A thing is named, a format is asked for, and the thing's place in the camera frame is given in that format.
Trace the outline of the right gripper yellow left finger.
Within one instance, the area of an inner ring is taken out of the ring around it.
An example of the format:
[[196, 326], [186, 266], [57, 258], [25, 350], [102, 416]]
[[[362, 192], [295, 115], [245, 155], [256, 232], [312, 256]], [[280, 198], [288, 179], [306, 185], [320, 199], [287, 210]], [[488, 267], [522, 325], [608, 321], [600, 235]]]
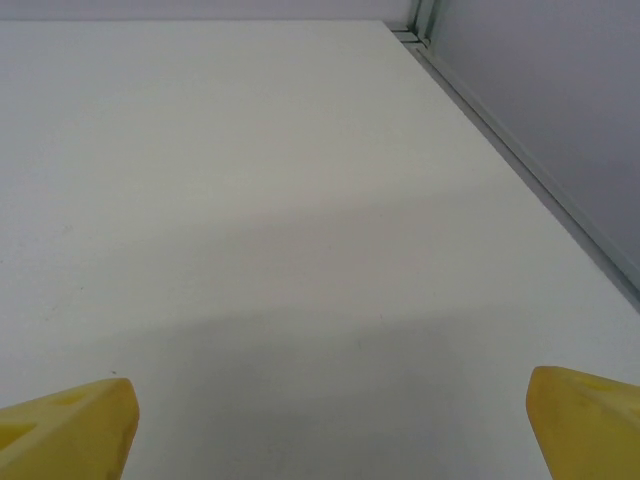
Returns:
[[3, 479], [122, 476], [139, 422], [126, 378], [104, 379], [1, 410]]

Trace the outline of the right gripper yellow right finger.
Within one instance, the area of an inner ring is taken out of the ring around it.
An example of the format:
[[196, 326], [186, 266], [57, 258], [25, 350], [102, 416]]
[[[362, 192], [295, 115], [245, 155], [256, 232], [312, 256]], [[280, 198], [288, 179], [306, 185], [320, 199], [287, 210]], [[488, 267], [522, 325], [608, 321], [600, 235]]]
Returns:
[[528, 419], [554, 479], [639, 477], [639, 387], [538, 366]]

